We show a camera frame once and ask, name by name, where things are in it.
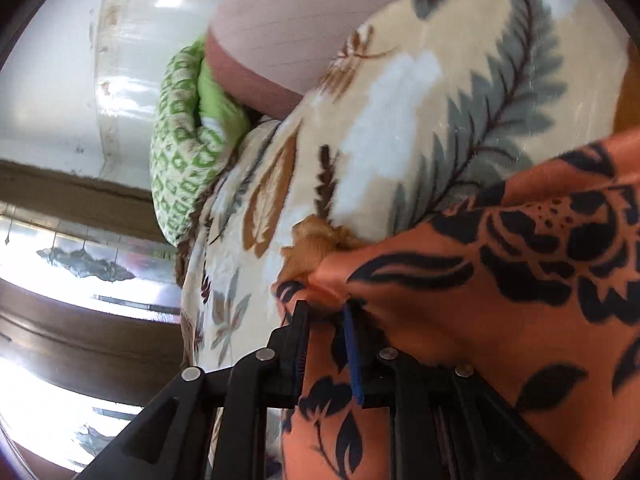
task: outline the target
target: green patterned fabric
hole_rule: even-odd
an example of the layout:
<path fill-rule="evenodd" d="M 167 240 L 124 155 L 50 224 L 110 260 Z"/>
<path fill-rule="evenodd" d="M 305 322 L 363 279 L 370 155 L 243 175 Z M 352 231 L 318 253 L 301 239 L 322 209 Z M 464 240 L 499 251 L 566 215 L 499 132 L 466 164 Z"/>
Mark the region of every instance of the green patterned fabric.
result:
<path fill-rule="evenodd" d="M 199 89 L 206 96 L 202 103 Z M 213 81 L 204 42 L 182 49 L 161 85 L 150 154 L 156 218 L 169 243 L 178 244 L 198 196 L 249 128 L 242 107 Z"/>

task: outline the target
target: orange-brown cloth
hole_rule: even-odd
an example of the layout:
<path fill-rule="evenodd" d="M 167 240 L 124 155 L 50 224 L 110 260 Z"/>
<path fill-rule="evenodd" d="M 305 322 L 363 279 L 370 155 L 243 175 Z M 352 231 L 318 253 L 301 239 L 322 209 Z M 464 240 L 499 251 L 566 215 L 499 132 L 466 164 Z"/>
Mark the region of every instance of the orange-brown cloth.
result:
<path fill-rule="evenodd" d="M 284 316 L 304 299 L 324 317 L 284 418 L 286 478 L 389 478 L 388 413 L 354 403 L 332 317 L 351 298 L 390 345 L 473 365 L 586 480 L 613 479 L 640 437 L 639 170 L 635 129 L 380 243 L 297 225 L 273 290 Z"/>

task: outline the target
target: pink fabric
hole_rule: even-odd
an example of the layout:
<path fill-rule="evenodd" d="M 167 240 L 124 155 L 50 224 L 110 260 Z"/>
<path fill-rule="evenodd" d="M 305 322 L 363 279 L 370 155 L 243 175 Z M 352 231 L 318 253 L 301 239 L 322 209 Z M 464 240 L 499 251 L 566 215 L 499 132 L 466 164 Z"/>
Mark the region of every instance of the pink fabric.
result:
<path fill-rule="evenodd" d="M 304 94 L 316 85 L 348 35 L 393 1 L 225 0 L 210 32 L 238 63 Z"/>

